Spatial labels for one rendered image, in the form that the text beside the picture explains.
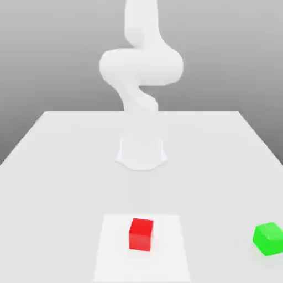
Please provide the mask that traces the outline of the small red cube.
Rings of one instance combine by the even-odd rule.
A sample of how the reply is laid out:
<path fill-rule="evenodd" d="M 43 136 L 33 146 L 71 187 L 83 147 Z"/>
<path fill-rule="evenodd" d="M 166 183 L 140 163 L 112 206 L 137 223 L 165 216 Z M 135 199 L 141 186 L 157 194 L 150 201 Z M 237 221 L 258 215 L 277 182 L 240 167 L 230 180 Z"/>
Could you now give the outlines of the small red cube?
<path fill-rule="evenodd" d="M 150 252 L 153 227 L 151 219 L 133 218 L 129 228 L 129 249 Z"/>

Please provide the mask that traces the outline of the small green cube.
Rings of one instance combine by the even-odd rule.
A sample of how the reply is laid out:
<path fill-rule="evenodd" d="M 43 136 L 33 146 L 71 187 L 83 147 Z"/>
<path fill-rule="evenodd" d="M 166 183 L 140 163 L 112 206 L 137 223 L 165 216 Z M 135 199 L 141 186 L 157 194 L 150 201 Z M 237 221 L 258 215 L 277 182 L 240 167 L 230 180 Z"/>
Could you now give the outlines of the small green cube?
<path fill-rule="evenodd" d="M 253 243 L 264 256 L 283 253 L 283 230 L 275 222 L 257 225 Z"/>

